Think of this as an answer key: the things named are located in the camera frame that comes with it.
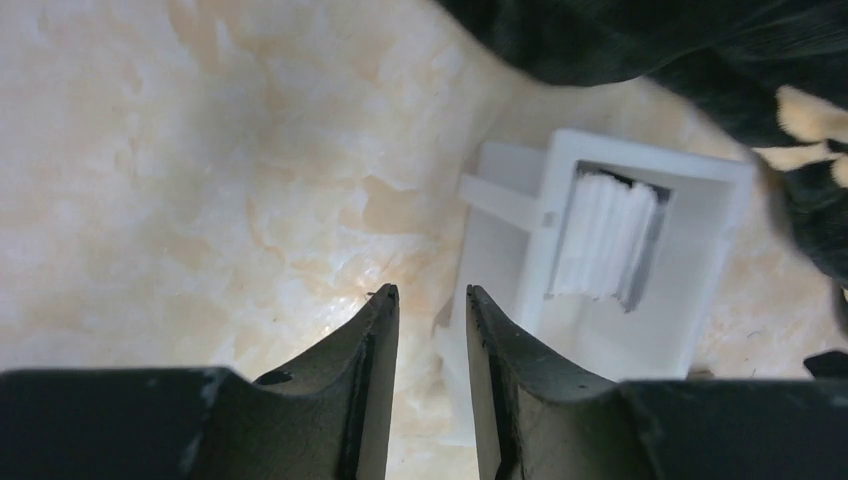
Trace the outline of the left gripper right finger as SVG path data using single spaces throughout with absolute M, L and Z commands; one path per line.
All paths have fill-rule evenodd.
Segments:
M 476 285 L 466 336 L 480 478 L 652 478 L 617 384 L 545 345 Z

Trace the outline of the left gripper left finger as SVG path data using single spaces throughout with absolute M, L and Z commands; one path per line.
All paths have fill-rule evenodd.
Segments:
M 341 327 L 249 382 L 220 382 L 195 479 L 382 479 L 400 296 L 385 284 Z

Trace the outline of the white plastic card box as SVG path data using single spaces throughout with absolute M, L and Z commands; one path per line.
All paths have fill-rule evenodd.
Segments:
M 577 178 L 601 172 L 657 189 L 663 213 L 641 300 L 550 293 Z M 603 378 L 684 377 L 720 283 L 753 182 L 750 163 L 562 129 L 544 149 L 487 142 L 461 177 L 468 204 L 459 273 L 436 349 L 452 407 L 443 442 L 475 443 L 466 289 L 484 288 L 521 328 Z

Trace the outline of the white cards stack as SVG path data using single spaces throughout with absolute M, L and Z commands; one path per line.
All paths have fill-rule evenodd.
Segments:
M 651 185 L 601 172 L 575 183 L 550 293 L 614 299 L 626 312 L 641 300 L 661 195 Z

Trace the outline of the black floral pillow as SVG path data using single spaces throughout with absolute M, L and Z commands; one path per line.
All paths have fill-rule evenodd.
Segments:
M 797 247 L 847 283 L 843 1 L 447 1 L 492 54 L 555 86 L 644 77 L 688 100 L 780 180 Z

